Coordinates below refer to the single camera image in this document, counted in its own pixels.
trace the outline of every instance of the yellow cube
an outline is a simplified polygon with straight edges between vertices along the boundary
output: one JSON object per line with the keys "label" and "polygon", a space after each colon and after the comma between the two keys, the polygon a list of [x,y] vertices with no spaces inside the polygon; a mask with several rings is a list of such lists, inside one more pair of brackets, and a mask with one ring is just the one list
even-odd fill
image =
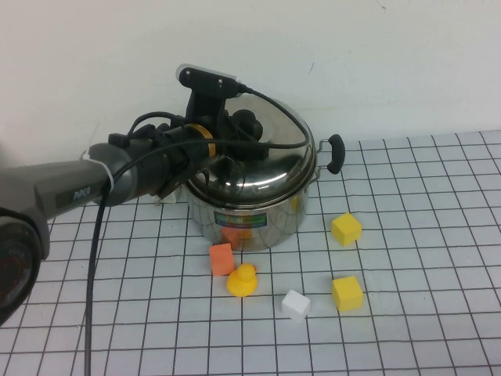
{"label": "yellow cube", "polygon": [[333,280],[332,296],[340,312],[360,308],[363,305],[363,292],[356,277]]}
{"label": "yellow cube", "polygon": [[362,225],[350,213],[332,221],[332,234],[342,245],[346,246],[362,236]]}

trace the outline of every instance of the black wire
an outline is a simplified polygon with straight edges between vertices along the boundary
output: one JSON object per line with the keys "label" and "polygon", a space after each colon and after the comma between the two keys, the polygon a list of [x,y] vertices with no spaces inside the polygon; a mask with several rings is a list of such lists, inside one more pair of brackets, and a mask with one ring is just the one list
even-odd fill
{"label": "black wire", "polygon": [[[142,155],[141,157],[136,158],[134,161],[127,163],[125,166],[120,168],[117,172],[113,174],[113,180],[116,183],[120,177],[124,173],[126,173],[129,169],[136,166],[139,162],[144,159],[151,157],[154,154],[162,153],[166,150],[172,149],[174,147],[187,146],[187,145],[197,145],[197,144],[215,144],[215,145],[230,145],[230,146],[247,146],[247,147],[256,147],[260,149],[297,149],[299,147],[306,146],[310,143],[310,134],[309,131],[305,129],[302,123],[299,122],[298,119],[294,115],[292,115],[287,108],[282,106],[280,103],[276,102],[274,99],[261,94],[260,92],[256,92],[255,90],[248,88],[245,85],[242,85],[242,92],[246,92],[249,94],[253,94],[266,102],[269,102],[280,111],[282,111],[303,133],[305,139],[300,143],[259,143],[256,141],[232,141],[232,140],[224,140],[224,139],[191,139],[187,141],[182,141],[180,143],[172,143],[170,145],[166,145],[163,147],[159,147],[155,150],[150,151]],[[179,119],[179,116],[171,114],[169,112],[157,111],[150,112],[148,114],[144,114],[143,116],[138,117],[134,124],[132,125],[128,135],[130,136],[135,127],[137,127],[143,121],[150,118],[167,118],[170,120]],[[101,232],[101,224],[103,223],[103,215],[104,209],[106,207],[106,200],[108,198],[108,194],[110,193],[110,185],[106,184],[103,188],[103,195],[101,196],[101,202],[99,203],[99,210],[97,212],[96,224],[94,226],[94,233],[92,235],[92,243],[91,243],[91,253],[88,261],[88,274],[87,274],[87,291],[86,291],[86,300],[85,300],[85,363],[84,363],[84,375],[91,376],[91,355],[92,355],[92,300],[93,300],[93,288],[94,288],[94,278],[96,276],[96,261],[97,261],[97,249],[99,245],[99,235]]]}
{"label": "black wire", "polygon": [[91,254],[88,259],[88,273],[87,273],[87,294],[85,297],[85,361],[84,361],[84,375],[91,376],[91,351],[92,351],[92,300],[94,291],[94,277],[96,276],[96,260],[97,248],[99,245],[99,234],[101,233],[101,224],[103,223],[104,209],[106,207],[106,200],[110,193],[110,185],[106,184],[103,188],[103,195],[99,203],[99,210],[97,211],[96,224],[94,225],[94,233],[92,235]]}
{"label": "black wire", "polygon": [[132,124],[131,129],[128,131],[128,135],[130,136],[134,132],[135,127],[137,127],[143,121],[151,119],[151,118],[165,118],[165,119],[173,120],[173,119],[179,118],[179,116],[171,114],[170,112],[165,112],[165,111],[149,112],[148,114],[141,115],[140,117],[135,119],[134,123]]}

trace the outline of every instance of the yellow rubber duck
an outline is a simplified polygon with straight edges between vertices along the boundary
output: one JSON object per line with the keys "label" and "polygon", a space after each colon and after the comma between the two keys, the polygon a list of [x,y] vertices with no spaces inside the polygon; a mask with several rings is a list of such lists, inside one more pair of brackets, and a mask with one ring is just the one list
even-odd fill
{"label": "yellow rubber duck", "polygon": [[256,268],[251,264],[240,265],[228,276],[226,281],[228,292],[239,298],[252,294],[257,287]]}

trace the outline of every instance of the pot handle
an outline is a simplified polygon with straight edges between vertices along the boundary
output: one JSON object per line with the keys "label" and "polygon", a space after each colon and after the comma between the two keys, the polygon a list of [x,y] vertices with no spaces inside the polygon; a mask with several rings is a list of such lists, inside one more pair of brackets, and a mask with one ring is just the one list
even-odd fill
{"label": "pot handle", "polygon": [[331,161],[327,166],[319,166],[316,169],[315,177],[310,183],[316,182],[320,178],[320,170],[326,168],[333,175],[339,174],[341,168],[344,164],[344,157],[346,156],[346,149],[344,148],[344,142],[341,136],[332,135],[329,139],[320,140],[319,149],[317,153],[320,153],[323,148],[324,143],[329,143],[332,149]]}

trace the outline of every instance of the stainless steel pot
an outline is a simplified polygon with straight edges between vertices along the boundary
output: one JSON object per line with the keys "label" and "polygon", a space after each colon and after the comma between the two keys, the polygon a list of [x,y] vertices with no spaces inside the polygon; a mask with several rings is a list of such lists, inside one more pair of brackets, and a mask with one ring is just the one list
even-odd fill
{"label": "stainless steel pot", "polygon": [[[297,143],[301,131],[281,111],[264,100],[242,96],[227,102],[236,110],[254,112],[263,126],[261,142]],[[306,123],[288,110],[305,126]],[[189,209],[202,234],[215,244],[230,242],[233,250],[260,251],[297,231],[305,217],[308,187],[321,168],[338,173],[344,163],[344,144],[335,135],[333,161],[317,167],[315,141],[302,148],[270,150],[263,161],[237,161],[221,157],[187,182]]]}

